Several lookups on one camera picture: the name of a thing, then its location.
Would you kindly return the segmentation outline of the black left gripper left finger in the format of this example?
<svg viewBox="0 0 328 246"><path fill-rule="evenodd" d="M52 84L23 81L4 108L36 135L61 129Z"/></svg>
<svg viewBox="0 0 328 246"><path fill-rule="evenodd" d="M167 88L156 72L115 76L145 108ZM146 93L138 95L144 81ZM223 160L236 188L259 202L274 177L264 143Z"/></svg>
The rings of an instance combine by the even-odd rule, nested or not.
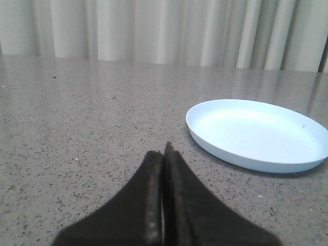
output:
<svg viewBox="0 0 328 246"><path fill-rule="evenodd" d="M161 153L147 152L114 197L61 230L53 245L161 245L162 164Z"/></svg>

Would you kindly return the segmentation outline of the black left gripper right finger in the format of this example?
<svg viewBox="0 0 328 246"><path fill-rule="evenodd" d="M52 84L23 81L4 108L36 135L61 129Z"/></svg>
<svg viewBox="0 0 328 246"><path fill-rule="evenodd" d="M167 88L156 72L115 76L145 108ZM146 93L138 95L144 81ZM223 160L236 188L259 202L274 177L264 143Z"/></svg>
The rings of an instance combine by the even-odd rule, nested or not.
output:
<svg viewBox="0 0 328 246"><path fill-rule="evenodd" d="M166 245L275 245L276 237L226 206L166 144L163 208Z"/></svg>

